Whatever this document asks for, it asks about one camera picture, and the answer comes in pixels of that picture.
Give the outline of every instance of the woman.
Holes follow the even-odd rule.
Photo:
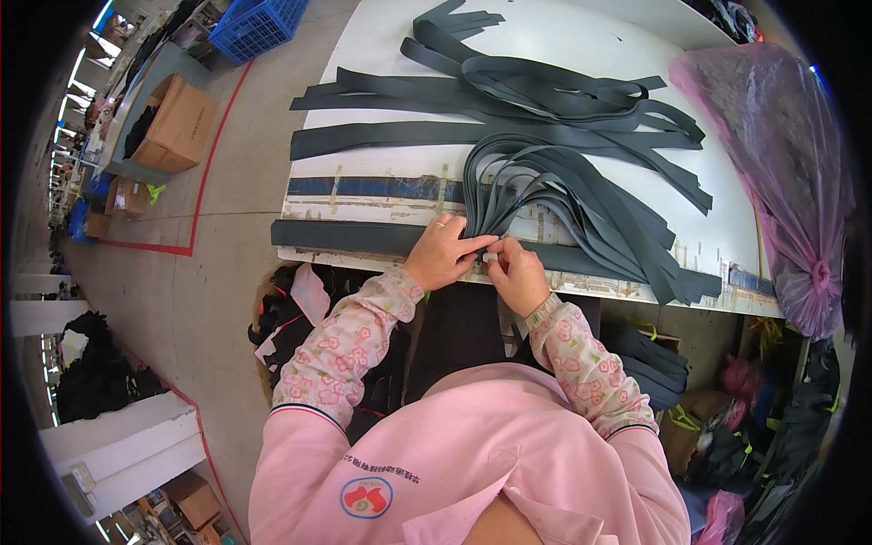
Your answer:
[[[648,396],[550,293],[534,253],[513,238],[459,240],[465,226],[431,221],[404,265],[337,304],[282,368],[252,542],[688,543]],[[496,292],[455,284],[483,248],[498,255]],[[361,378],[431,290],[406,405],[349,446]],[[506,361],[496,293],[526,318],[541,367]]]

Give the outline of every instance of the fluorescent light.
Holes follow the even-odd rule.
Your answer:
[[[58,121],[60,121],[61,118],[64,117],[64,108],[66,108],[66,95],[64,95],[64,99],[61,100],[61,103],[60,103],[60,113],[58,114]],[[55,142],[57,142],[57,141],[58,141],[58,131],[55,130]]]
[[[97,528],[100,528],[100,533],[103,535],[103,538],[106,539],[106,543],[109,543],[109,536],[106,535],[106,531],[103,529],[103,526],[100,524],[100,521],[94,522],[97,525]]]
[[[68,89],[69,89],[70,85],[72,85],[73,80],[75,80],[75,78],[76,78],[76,72],[78,72],[78,66],[82,64],[82,58],[84,56],[85,56],[85,48],[83,47],[82,51],[78,52],[78,58],[76,59],[76,64],[72,67],[72,73],[70,74],[70,81],[68,81],[66,84]]]
[[[130,538],[127,537],[127,534],[124,533],[124,530],[121,529],[121,526],[119,526],[119,524],[117,522],[115,523],[115,528],[117,528],[118,531],[121,532],[121,537],[124,538],[124,541],[126,541],[126,542],[130,541]]]
[[[103,9],[102,9],[102,10],[100,10],[100,14],[97,15],[97,18],[96,18],[96,19],[94,19],[94,24],[91,25],[91,28],[93,28],[93,29],[96,29],[96,28],[97,28],[97,25],[100,24],[100,19],[102,19],[103,16],[106,14],[106,10],[109,9],[109,4],[110,4],[110,3],[112,3],[112,0],[109,0],[109,2],[106,2],[106,5],[103,6]]]

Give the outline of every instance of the floral sleeve cover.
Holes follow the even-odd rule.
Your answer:
[[[536,361],[554,372],[576,412],[603,439],[627,427],[643,426],[657,433],[649,396],[624,374],[621,358],[593,338],[577,306],[552,293],[526,324]]]
[[[364,393],[361,378],[385,358],[397,321],[410,322],[424,291],[398,267],[339,303],[282,367],[273,407],[315,407],[343,429]]]

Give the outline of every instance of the table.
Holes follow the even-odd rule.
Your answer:
[[[339,38],[321,82],[335,81],[338,66],[386,76],[441,75],[399,53],[403,37],[411,34],[412,20],[439,3],[441,0],[406,0],[402,3],[363,0]],[[638,14],[620,17],[612,8],[605,15],[595,10],[602,8],[603,4],[593,0],[574,3],[562,0],[535,3],[470,0],[456,12],[488,10],[506,18],[505,23],[488,27],[483,33],[466,40],[465,43],[477,51],[532,58],[593,77],[632,79],[660,75],[668,82],[669,63],[683,51],[677,44],[684,47],[688,44],[695,47],[725,44],[723,32],[701,16],[697,16],[698,24],[693,18],[688,18],[685,10],[689,8],[679,0],[657,0],[655,3],[658,6],[651,9],[677,13],[676,18],[681,24],[676,33],[670,34],[662,18],[657,20],[657,25],[645,29],[640,26],[640,20],[635,20],[639,19]],[[631,4],[638,3],[623,1],[623,5],[632,7]],[[683,33],[692,34],[692,39],[684,39]],[[708,35],[711,35],[709,43],[705,38]],[[703,297],[694,307],[780,317],[774,298],[726,283],[731,263],[753,274],[762,270],[764,277],[770,276],[765,254],[759,246],[753,206],[739,184],[732,162],[714,128],[672,86],[652,92],[651,97],[689,113],[708,135],[701,151],[659,150],[666,159],[697,174],[700,186],[713,197],[713,208],[707,217],[652,171],[609,158],[588,158],[603,175],[668,221],[669,228],[676,234],[672,254],[682,267],[724,279],[723,293],[719,298]],[[417,112],[322,110],[309,112],[304,126],[401,120],[469,122],[460,116]],[[467,145],[369,148],[294,161],[282,218],[425,225],[443,211],[463,214],[458,181],[462,179],[464,160],[471,148]],[[562,229],[550,212],[534,207],[521,211],[509,233],[532,241],[569,244],[569,234]],[[278,247],[278,255],[282,259],[376,271],[400,261],[384,255],[293,247]],[[556,291],[656,302],[647,285],[550,271],[548,278]],[[488,282],[482,267],[473,268],[463,280]]]

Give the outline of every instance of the blue plastic crate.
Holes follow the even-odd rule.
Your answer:
[[[238,65],[294,37],[309,0],[235,0],[209,42]]]

